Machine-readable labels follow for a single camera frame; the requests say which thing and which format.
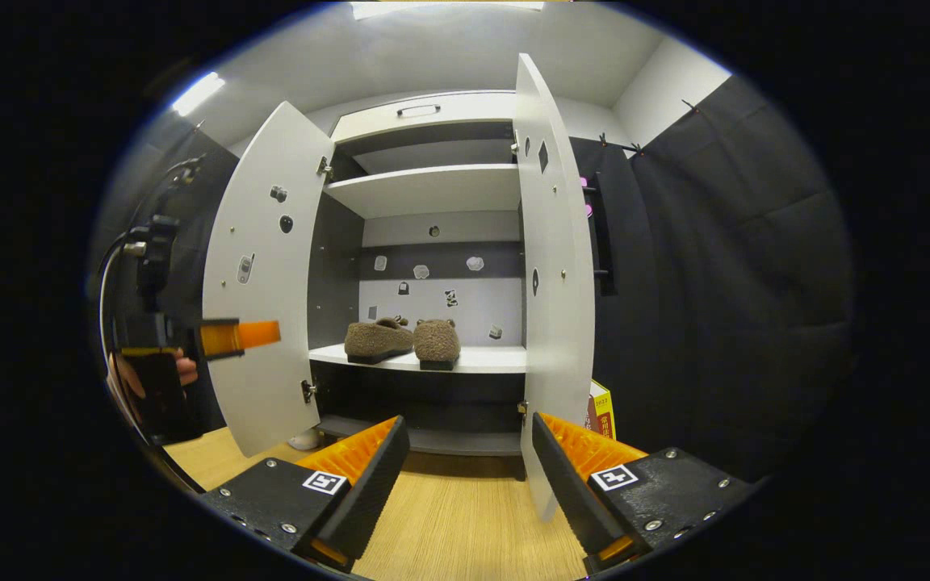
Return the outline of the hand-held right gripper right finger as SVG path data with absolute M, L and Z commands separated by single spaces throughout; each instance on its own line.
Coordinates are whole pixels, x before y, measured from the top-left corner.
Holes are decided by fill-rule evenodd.
M 756 491 L 676 446 L 645 453 L 549 413 L 531 441 L 590 577 L 678 548 Z

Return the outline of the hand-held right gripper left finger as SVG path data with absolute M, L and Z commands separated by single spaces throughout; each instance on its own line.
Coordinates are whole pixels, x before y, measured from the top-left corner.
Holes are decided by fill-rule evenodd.
M 408 427 L 394 416 L 295 462 L 266 458 L 199 499 L 263 543 L 350 573 L 408 452 Z

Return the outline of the white cabinet door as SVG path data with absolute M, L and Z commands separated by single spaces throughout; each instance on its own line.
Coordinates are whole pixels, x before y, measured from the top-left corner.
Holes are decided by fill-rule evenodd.
M 584 420 L 595 346 L 595 283 L 582 180 L 571 137 L 533 59 L 520 54 L 513 131 L 521 187 L 526 306 L 526 416 L 521 450 L 535 514 L 558 503 L 533 446 L 539 413 Z
M 254 456 L 320 422 L 304 387 L 315 218 L 335 144 L 281 102 L 248 143 L 215 215 L 204 258 L 204 321 L 277 324 L 279 338 L 210 357 L 207 370 L 240 451 Z

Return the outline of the brown fuzzy shoe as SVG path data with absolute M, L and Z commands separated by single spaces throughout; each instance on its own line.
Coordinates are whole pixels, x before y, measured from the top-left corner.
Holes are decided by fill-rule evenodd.
M 418 320 L 413 332 L 413 348 L 423 371 L 453 371 L 461 354 L 455 322 Z
M 346 331 L 344 353 L 350 363 L 374 365 L 413 351 L 413 332 L 401 316 L 358 321 Z

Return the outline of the white shoe cabinet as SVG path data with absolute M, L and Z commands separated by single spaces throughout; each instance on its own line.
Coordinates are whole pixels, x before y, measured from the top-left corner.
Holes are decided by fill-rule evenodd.
M 333 122 L 308 275 L 308 357 L 320 427 L 348 437 L 388 416 L 411 449 L 500 458 L 524 479 L 524 243 L 512 93 L 420 95 Z M 455 322 L 453 371 L 411 353 L 350 363 L 348 326 Z

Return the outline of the yellow book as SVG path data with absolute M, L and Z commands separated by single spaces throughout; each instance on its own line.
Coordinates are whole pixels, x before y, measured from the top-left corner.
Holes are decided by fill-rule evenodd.
M 591 380 L 584 426 L 609 439 L 617 439 L 612 396 L 597 380 Z

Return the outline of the narrow ceiling light strip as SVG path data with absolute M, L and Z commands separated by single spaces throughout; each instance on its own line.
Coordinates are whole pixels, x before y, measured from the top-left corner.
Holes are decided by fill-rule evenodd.
M 184 117 L 184 115 L 190 115 L 192 111 L 202 106 L 202 104 L 225 85 L 226 81 L 219 76 L 216 71 L 204 74 L 199 80 L 192 82 L 192 84 L 171 103 L 170 109 L 176 115 L 181 115 L 182 117 Z

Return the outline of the black backdrop cloth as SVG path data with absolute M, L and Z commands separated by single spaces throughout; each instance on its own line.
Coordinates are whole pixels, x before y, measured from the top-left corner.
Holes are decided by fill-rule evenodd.
M 577 136 L 555 102 L 580 179 L 601 173 L 618 294 L 601 297 L 594 279 L 591 380 L 615 399 L 617 437 L 679 446 L 750 482 L 771 474 L 850 362 L 852 254 L 823 171 L 735 77 L 645 148 Z M 122 160 L 82 281 L 104 354 L 119 237 L 154 214 L 180 221 L 169 289 L 189 274 L 202 309 L 207 243 L 242 154 L 165 115 Z M 227 425 L 197 349 L 200 321 L 189 394 L 206 433 Z

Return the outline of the wide ceiling light panel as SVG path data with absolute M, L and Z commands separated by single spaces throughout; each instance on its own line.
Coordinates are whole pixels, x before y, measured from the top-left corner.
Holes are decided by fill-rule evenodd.
M 351 2 L 350 9 L 355 21 L 378 18 L 378 16 L 407 14 L 407 12 L 435 12 L 461 10 L 521 10 L 540 12 L 545 2 L 495 2 L 493 0 L 433 1 L 433 2 Z

